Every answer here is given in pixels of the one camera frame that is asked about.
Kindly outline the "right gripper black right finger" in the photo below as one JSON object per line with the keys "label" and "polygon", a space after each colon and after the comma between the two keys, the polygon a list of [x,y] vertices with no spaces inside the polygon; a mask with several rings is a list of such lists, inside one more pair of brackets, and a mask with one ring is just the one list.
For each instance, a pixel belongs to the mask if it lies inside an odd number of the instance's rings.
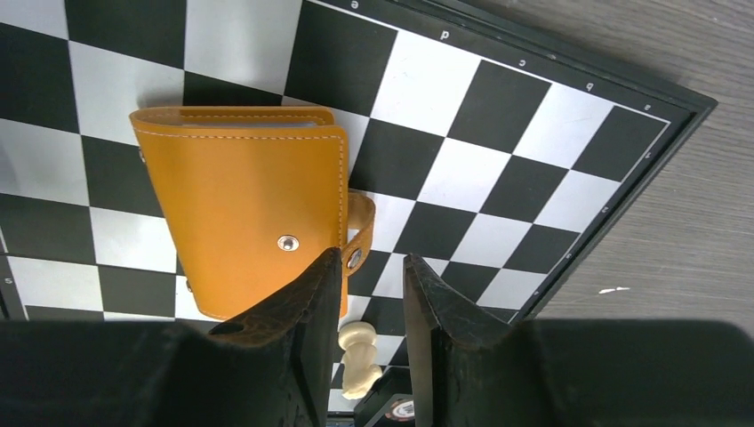
{"label": "right gripper black right finger", "polygon": [[404,259],[419,426],[750,426],[753,341],[690,319],[505,323]]}

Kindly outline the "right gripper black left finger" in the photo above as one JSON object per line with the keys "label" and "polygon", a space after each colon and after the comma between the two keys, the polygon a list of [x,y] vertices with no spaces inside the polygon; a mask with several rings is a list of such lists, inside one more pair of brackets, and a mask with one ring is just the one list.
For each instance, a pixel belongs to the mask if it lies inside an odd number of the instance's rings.
{"label": "right gripper black left finger", "polygon": [[323,426],[341,252],[202,333],[178,321],[5,321],[4,426]]}

